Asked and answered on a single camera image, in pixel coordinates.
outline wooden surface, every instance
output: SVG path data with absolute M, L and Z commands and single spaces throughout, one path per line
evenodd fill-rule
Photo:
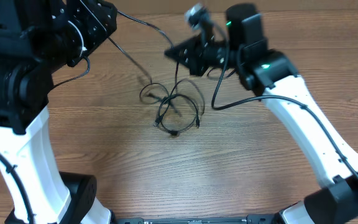
M 175 43 L 193 35 L 182 15 L 139 18 Z M 224 24 L 222 14 L 213 19 Z M 163 56 L 168 45 L 152 29 L 121 17 L 118 23 L 112 38 L 171 89 L 175 64 Z M 299 68 L 326 116 L 358 152 L 358 10 L 267 12 L 264 25 L 270 46 Z M 90 74 L 49 94 L 50 136 L 60 170 L 94 174 L 99 200 L 118 217 L 273 213 L 319 189 L 299 147 L 261 103 L 213 111 L 216 82 L 195 78 L 207 100 L 201 127 L 171 138 L 152 126 L 158 106 L 139 102 L 135 66 L 109 42 L 90 59 Z M 81 63 L 53 76 L 59 82 L 83 69 Z M 180 68 L 180 78 L 187 77 Z M 196 97 L 189 86 L 180 91 Z M 250 96 L 233 77 L 224 81 L 217 104 Z M 11 209 L 0 175 L 0 223 Z
M 128 14 L 184 14 L 197 3 L 212 12 L 224 12 L 234 4 L 251 2 L 261 11 L 358 9 L 358 0 L 108 0 Z

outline green led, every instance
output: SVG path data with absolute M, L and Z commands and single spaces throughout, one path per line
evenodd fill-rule
M 262 68 L 263 69 L 268 69 L 268 68 L 270 68 L 270 65 L 268 65 L 268 64 L 262 65 Z

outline wooden table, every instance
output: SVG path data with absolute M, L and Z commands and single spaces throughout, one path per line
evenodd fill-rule
M 175 43 L 193 35 L 179 14 L 139 18 Z M 223 14 L 213 19 L 224 25 Z M 299 68 L 326 116 L 358 152 L 358 10 L 266 12 L 264 29 L 270 46 Z M 175 64 L 163 56 L 168 45 L 156 31 L 120 17 L 112 38 L 156 82 L 173 87 Z M 152 126 L 158 105 L 139 101 L 139 71 L 123 54 L 105 42 L 90 59 L 90 74 L 49 94 L 51 141 L 60 170 L 94 174 L 98 198 L 118 217 L 274 213 L 319 189 L 299 147 L 261 103 L 213 111 L 216 82 L 195 78 L 207 101 L 201 127 L 171 138 Z M 53 77 L 59 82 L 84 69 L 82 62 Z M 179 76 L 188 78 L 188 71 L 181 67 Z M 197 97 L 191 86 L 180 91 Z M 233 76 L 217 104 L 250 96 Z M 0 175 L 0 223 L 11 209 Z

